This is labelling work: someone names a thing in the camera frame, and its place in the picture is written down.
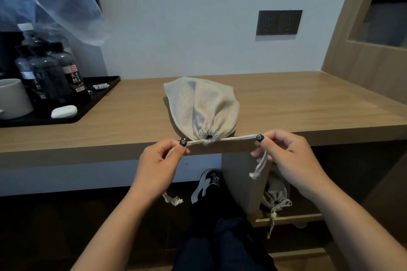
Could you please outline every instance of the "forearm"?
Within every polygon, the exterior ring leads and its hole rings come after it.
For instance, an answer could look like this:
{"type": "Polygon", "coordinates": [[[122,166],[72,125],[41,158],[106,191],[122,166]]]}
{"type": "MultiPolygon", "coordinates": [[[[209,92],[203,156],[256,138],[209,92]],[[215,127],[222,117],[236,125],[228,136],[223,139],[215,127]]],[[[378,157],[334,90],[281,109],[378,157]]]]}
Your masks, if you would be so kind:
{"type": "Polygon", "coordinates": [[[407,251],[333,182],[313,201],[353,270],[407,270],[407,251]]]}
{"type": "Polygon", "coordinates": [[[135,233],[150,202],[131,189],[92,238],[72,271],[125,270],[135,233]]]}

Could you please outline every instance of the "tray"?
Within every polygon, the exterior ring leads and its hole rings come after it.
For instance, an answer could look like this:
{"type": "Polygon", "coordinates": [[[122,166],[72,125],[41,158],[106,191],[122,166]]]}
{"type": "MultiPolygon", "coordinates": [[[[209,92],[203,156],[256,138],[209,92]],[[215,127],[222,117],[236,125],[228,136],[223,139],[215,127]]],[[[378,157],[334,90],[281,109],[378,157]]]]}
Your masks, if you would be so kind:
{"type": "Polygon", "coordinates": [[[110,90],[120,82],[120,76],[99,76],[99,77],[84,77],[84,83],[88,90],[93,93],[89,99],[81,103],[72,103],[78,108],[78,114],[69,118],[51,118],[51,109],[45,114],[44,111],[39,112],[34,110],[32,113],[25,116],[0,120],[0,127],[28,127],[32,125],[50,125],[61,123],[75,123],[79,121],[88,111],[92,109],[110,90]],[[104,90],[94,90],[93,85],[100,83],[108,83],[109,87],[104,90]]]}

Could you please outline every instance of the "mug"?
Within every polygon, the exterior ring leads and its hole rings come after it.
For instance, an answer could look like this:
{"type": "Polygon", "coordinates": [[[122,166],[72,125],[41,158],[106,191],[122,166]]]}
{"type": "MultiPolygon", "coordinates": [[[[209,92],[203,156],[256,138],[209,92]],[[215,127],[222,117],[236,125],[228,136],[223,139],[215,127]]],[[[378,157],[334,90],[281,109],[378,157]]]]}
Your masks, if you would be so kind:
{"type": "Polygon", "coordinates": [[[0,119],[18,118],[33,110],[21,79],[0,79],[0,119]]]}

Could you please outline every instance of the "sneaker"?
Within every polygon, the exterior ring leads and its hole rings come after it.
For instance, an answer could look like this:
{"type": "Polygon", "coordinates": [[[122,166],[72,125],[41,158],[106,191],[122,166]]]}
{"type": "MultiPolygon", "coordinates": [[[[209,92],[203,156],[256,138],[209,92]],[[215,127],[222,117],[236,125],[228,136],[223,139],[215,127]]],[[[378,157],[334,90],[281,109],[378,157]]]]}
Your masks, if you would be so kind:
{"type": "Polygon", "coordinates": [[[207,169],[203,172],[197,189],[192,193],[191,202],[196,203],[200,198],[205,196],[206,189],[212,184],[221,187],[219,184],[219,176],[216,171],[213,169],[207,169]]]}

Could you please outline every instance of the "person's left hand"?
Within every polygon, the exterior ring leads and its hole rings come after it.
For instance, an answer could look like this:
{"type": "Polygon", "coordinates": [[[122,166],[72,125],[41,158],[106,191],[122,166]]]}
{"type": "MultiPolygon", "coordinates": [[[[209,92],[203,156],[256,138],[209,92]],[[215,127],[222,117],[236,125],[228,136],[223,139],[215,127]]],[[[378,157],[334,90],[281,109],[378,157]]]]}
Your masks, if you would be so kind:
{"type": "Polygon", "coordinates": [[[142,195],[148,203],[152,203],[170,186],[176,173],[178,162],[190,151],[174,139],[161,140],[148,146],[140,156],[137,173],[130,191],[142,195]],[[166,158],[165,155],[173,147],[175,149],[166,158]]]}

